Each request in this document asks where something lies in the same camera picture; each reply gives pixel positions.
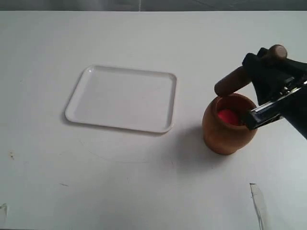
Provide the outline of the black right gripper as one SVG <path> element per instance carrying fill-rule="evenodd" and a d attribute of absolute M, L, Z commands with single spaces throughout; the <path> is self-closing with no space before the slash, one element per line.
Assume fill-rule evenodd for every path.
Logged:
<path fill-rule="evenodd" d="M 254 130 L 283 117 L 306 139 L 307 64 L 288 58 L 273 61 L 264 57 L 267 52 L 262 47 L 256 55 L 246 54 L 242 62 L 262 105 L 245 114 L 245 125 Z"/>

